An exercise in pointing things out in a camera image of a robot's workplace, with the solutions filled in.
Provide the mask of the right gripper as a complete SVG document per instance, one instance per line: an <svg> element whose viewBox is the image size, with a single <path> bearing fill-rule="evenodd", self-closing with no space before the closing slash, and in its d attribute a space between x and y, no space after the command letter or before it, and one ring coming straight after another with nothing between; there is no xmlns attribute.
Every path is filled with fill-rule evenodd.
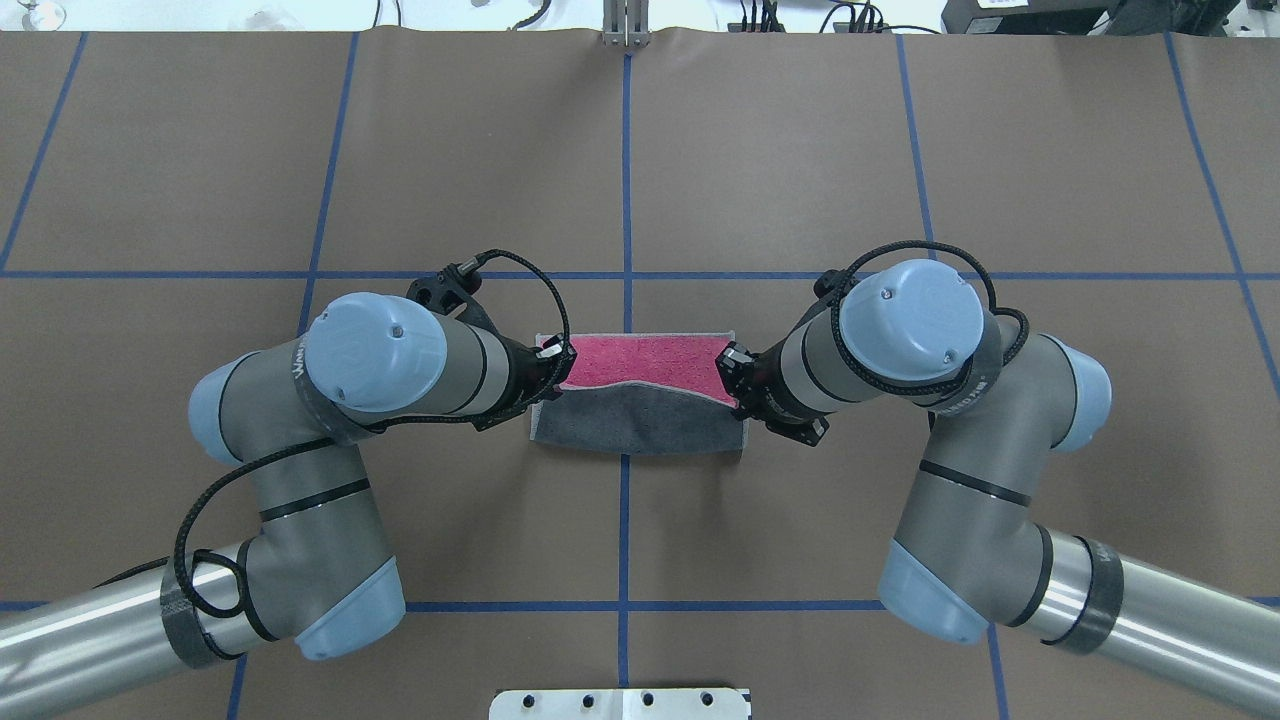
<svg viewBox="0 0 1280 720"><path fill-rule="evenodd" d="M764 352L751 352L737 342L728 342L716 357L716 370L727 395L733 400L731 411L739 420L758 420L769 432L815 447L829 423L823 413L803 404L785 382L780 341Z"/></svg>

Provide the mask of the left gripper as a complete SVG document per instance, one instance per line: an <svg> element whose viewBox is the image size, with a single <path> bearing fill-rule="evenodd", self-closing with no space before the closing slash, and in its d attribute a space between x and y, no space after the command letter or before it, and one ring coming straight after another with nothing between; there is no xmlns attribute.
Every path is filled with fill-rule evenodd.
<svg viewBox="0 0 1280 720"><path fill-rule="evenodd" d="M554 334L539 346L524 346L502 334L483 334L485 369L470 402L476 430L524 415L530 407L561 396L559 386L577 359L568 334Z"/></svg>

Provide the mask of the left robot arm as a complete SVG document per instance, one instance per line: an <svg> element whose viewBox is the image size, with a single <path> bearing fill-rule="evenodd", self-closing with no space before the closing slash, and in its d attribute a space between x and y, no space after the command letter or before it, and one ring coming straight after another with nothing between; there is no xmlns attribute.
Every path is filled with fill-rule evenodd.
<svg viewBox="0 0 1280 720"><path fill-rule="evenodd" d="M576 359L559 332L504 337L476 300L498 249L406 295L330 301L298 338L248 352L193 388L188 421L228 465L192 503L169 555L3 623L3 716L46 719L293 641L337 659L406 614L398 562L360 445L393 427L485 430L554 398Z"/></svg>

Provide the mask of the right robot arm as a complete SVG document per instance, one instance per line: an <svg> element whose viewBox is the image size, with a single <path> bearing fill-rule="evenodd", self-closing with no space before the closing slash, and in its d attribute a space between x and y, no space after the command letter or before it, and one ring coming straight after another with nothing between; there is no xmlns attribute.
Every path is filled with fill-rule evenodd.
<svg viewBox="0 0 1280 720"><path fill-rule="evenodd" d="M1277 612L1030 519L1051 454L1088 445L1112 386L1093 357L1000 305L964 249L887 243L814 284L776 345L724 346L733 415L806 446L836 413L905 398L929 439L877 593L896 618L970 644L991 625L1277 716Z"/></svg>

